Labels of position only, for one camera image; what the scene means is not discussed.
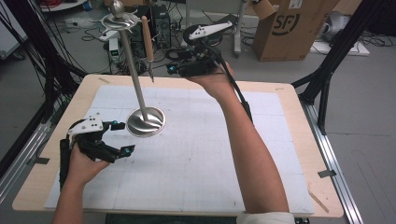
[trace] white sleeve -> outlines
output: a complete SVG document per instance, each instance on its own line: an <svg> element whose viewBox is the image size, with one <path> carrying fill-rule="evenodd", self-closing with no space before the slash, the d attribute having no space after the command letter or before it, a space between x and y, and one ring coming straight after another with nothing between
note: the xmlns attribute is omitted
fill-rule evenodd
<svg viewBox="0 0 396 224"><path fill-rule="evenodd" d="M241 213L236 218L236 224L294 224L291 213L273 212L262 214Z"/></svg>

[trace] human hand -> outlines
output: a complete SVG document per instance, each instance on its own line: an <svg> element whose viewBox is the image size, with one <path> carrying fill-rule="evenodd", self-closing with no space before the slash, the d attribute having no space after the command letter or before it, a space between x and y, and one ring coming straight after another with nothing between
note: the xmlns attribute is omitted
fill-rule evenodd
<svg viewBox="0 0 396 224"><path fill-rule="evenodd" d="M231 75L233 75L233 69L228 63L226 64ZM219 68L217 68L210 75L200 77L188 77L187 80L201 85L209 95L217 100L222 97L226 97L229 94L234 94L233 86L231 85L230 80L225 74L222 74Z"/></svg>
<svg viewBox="0 0 396 224"><path fill-rule="evenodd" d="M92 161L79 150L78 144L74 144L66 182L85 186L109 164L107 161Z"/></svg>

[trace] wooden handle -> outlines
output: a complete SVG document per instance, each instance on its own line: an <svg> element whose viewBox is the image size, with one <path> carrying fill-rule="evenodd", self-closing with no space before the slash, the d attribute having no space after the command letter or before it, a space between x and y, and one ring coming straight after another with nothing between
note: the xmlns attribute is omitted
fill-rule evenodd
<svg viewBox="0 0 396 224"><path fill-rule="evenodd" d="M146 55L148 61L154 61L154 53L152 52L151 35L149 33L149 22L147 17L142 16L143 38L145 40Z"/></svg>

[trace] person's arm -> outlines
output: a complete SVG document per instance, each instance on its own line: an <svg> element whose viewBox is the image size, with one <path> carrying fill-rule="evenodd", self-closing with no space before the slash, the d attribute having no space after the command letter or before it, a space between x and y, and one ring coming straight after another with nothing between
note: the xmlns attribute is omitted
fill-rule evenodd
<svg viewBox="0 0 396 224"><path fill-rule="evenodd" d="M69 172L59 196L53 224L82 223L82 193L85 185L109 165L106 161L92 161L75 144L70 157Z"/></svg>
<svg viewBox="0 0 396 224"><path fill-rule="evenodd" d="M221 106L246 212L289 212L285 190L273 158L248 118L228 78L221 74L193 77L189 80L204 87Z"/></svg>

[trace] wooden table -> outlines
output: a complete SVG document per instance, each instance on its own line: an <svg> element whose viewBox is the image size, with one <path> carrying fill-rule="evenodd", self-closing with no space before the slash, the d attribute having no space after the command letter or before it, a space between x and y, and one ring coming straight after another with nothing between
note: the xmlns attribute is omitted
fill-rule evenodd
<svg viewBox="0 0 396 224"><path fill-rule="evenodd" d="M201 89L197 84L183 78L156 77L154 84L148 77L139 79L142 87ZM49 163L36 164L33 167L12 204L15 210L50 211L44 208L44 204L59 169L59 141L65 138L71 124L84 117L96 91L102 85L132 86L133 82L130 77L126 76L88 75L84 78L40 155L42 158L50 158ZM344 210L331 179L320 178L318 175L318 172L326 170L326 166L295 89L290 84L281 83L238 82L238 86L242 91L278 94L315 208L315 213L311 217L341 217Z"/></svg>

